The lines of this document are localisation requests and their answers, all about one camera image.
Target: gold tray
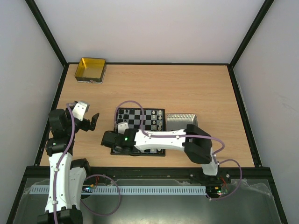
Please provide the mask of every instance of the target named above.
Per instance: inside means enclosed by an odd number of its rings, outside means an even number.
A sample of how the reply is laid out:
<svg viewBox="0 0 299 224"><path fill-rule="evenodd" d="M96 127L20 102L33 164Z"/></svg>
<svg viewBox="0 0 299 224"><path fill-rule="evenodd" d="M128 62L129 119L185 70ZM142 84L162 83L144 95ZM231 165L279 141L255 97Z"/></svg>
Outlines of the gold tray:
<svg viewBox="0 0 299 224"><path fill-rule="evenodd" d="M106 70L105 59L100 58L81 58L75 78L78 82L84 83L102 83Z"/></svg>

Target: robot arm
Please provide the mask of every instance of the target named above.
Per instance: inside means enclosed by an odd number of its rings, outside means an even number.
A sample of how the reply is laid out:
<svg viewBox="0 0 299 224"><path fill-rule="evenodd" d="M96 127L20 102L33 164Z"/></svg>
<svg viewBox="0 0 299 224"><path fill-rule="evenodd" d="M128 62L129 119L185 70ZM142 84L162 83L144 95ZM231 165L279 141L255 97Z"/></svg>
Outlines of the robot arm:
<svg viewBox="0 0 299 224"><path fill-rule="evenodd" d="M143 134L140 129L128 128L126 122L118 124L118 132L106 131L101 145L110 147L122 154L146 149L158 148L167 150L179 150L185 152L188 158L197 164L201 164L206 175L217 175L218 164L212 154L212 141L210 139L179 137L181 135L204 135L210 136L195 125L187 125L186 129L171 132L149 132ZM160 135L161 138L150 137L150 135Z"/></svg>
<svg viewBox="0 0 299 224"><path fill-rule="evenodd" d="M84 131L93 131L96 126L99 113L92 117L92 121L84 119L84 114L88 111L89 104L84 101L75 102L71 107L75 120L75 133L82 129ZM53 198L53 181L56 171L56 164L65 151L71 138L71 117L68 110L57 109L49 113L49 123L53 138L49 139L46 145L46 151L50 162L50 190L45 214L38 216L38 224L52 224L53 204L56 204L57 217L59 223L81 224L83 222L80 211L80 196L83 182L90 167L86 159L72 161L71 147L63 157L57 172L56 181L56 199Z"/></svg>

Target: perforated metal strip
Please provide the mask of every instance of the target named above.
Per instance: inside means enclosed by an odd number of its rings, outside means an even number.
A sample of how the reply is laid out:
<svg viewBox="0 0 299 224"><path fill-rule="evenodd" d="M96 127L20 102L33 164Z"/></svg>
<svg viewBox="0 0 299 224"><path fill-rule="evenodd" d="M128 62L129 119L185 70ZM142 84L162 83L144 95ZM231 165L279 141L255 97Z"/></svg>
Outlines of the perforated metal strip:
<svg viewBox="0 0 299 224"><path fill-rule="evenodd" d="M201 186L119 186L122 195L206 195L206 187ZM49 193L49 186L32 186L30 194L45 195ZM83 195L117 195L116 186L97 186Z"/></svg>

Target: gray wall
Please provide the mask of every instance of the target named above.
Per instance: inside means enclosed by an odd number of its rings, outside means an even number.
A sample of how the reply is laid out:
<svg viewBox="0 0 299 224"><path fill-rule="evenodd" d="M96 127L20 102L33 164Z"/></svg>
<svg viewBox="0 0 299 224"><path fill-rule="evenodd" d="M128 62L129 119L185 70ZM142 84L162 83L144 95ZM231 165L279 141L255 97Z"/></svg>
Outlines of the gray wall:
<svg viewBox="0 0 299 224"><path fill-rule="evenodd" d="M62 66L24 0L0 1L0 223L33 165Z"/></svg>
<svg viewBox="0 0 299 224"><path fill-rule="evenodd" d="M274 1L235 67L264 166L299 223L299 1Z"/></svg>
<svg viewBox="0 0 299 224"><path fill-rule="evenodd" d="M228 63L264 0L36 0L68 62Z"/></svg>

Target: wood surface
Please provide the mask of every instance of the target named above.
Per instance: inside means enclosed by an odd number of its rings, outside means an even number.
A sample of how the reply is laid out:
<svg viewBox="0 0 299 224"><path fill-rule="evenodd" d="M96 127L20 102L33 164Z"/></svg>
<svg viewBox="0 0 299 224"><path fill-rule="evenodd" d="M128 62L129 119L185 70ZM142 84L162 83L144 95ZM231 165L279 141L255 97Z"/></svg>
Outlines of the wood surface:
<svg viewBox="0 0 299 224"><path fill-rule="evenodd" d="M116 106L135 100L144 108L164 108L166 114L197 114L199 127L226 144L217 154L219 161L233 158L242 167L254 166L226 66L107 65L102 84L78 83L76 69L76 64L69 66L57 108L84 100L90 103L85 118L91 119L98 112L100 117L95 131L76 134L73 159L86 158L97 167L200 167L180 151L168 150L165 157L117 156L100 145L104 132L113 130ZM213 141L214 150L219 147ZM48 165L44 151L41 166ZM221 166L237 165L227 162Z"/></svg>

